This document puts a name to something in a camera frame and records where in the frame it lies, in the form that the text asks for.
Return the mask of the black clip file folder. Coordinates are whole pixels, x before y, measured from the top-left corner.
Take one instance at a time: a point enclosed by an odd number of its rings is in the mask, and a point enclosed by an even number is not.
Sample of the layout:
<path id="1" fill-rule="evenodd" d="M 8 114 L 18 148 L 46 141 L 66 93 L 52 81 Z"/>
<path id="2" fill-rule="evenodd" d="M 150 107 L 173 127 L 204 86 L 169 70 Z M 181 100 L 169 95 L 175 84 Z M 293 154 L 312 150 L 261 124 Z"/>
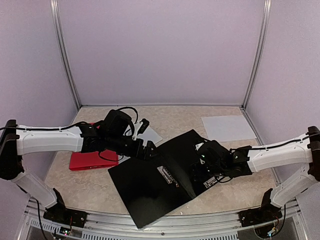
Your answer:
<path id="1" fill-rule="evenodd" d="M 199 160 L 194 145 L 203 140 L 192 129 L 159 145 L 157 156 L 149 160 L 129 158 L 108 170 L 137 228 L 143 228 L 208 190 L 204 182 L 193 182 L 191 176 L 191 165 Z M 159 166 L 171 173 L 179 187 L 166 182 L 157 170 Z"/>

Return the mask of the red clip file folder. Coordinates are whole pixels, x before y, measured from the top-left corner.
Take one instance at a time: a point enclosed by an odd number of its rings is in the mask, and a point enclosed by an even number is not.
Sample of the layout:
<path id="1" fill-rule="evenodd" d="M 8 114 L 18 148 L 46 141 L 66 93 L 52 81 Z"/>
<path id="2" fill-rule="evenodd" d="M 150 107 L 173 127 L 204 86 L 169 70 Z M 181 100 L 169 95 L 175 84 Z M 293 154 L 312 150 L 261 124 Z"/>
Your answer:
<path id="1" fill-rule="evenodd" d="M 100 169 L 118 165 L 119 156 L 103 145 L 104 139 L 99 135 L 98 129 L 93 123 L 78 122 L 83 137 L 80 152 L 73 152 L 70 157 L 69 169 L 71 171 L 83 171 Z"/>

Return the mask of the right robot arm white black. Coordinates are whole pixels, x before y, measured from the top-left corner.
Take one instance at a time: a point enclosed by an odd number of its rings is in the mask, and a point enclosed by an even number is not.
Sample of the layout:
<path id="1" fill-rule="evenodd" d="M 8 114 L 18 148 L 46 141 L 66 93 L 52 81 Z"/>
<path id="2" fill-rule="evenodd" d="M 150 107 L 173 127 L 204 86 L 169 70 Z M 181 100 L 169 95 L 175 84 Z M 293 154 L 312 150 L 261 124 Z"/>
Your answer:
<path id="1" fill-rule="evenodd" d="M 195 145 L 195 151 L 200 169 L 216 181 L 301 164 L 287 180 L 264 193 L 255 212 L 260 222 L 268 221 L 288 201 L 320 181 L 320 130 L 316 126 L 293 139 L 262 146 L 226 149 L 215 140 L 204 139 Z"/>

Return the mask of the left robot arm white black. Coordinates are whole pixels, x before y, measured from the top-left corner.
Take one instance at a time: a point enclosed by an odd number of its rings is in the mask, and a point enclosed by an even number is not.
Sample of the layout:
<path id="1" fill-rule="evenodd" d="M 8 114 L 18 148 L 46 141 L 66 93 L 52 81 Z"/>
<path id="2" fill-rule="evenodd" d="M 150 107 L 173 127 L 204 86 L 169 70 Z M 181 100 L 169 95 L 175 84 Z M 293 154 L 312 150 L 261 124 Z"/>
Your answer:
<path id="1" fill-rule="evenodd" d="M 140 138 L 149 121 L 133 121 L 121 108 L 110 110 L 94 123 L 80 121 L 67 126 L 39 127 L 10 119 L 1 127 L 0 178 L 16 184 L 36 199 L 57 221 L 70 218 L 60 194 L 23 164 L 23 157 L 57 152 L 98 153 L 109 150 L 118 155 L 148 160 L 156 151 L 151 140 Z"/>

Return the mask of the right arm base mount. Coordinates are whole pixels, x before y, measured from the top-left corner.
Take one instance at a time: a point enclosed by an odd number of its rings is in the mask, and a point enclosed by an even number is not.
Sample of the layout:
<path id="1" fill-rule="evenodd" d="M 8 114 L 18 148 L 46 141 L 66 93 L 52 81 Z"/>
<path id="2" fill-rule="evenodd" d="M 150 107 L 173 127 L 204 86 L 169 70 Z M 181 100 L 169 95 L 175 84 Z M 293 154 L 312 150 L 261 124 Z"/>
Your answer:
<path id="1" fill-rule="evenodd" d="M 240 211 L 238 217 L 242 227 L 249 227 L 280 219 L 283 214 L 278 207 L 261 206 Z"/>

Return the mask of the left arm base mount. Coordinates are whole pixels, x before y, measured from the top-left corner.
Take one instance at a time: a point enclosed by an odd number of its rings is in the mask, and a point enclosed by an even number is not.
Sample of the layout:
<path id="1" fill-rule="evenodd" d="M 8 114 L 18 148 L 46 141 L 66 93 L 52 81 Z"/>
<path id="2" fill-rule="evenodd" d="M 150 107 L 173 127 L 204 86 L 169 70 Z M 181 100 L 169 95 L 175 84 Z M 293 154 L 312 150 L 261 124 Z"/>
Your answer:
<path id="1" fill-rule="evenodd" d="M 46 220 L 78 228 L 84 228 L 87 216 L 85 211 L 67 208 L 58 203 L 47 208 L 43 214 Z"/>

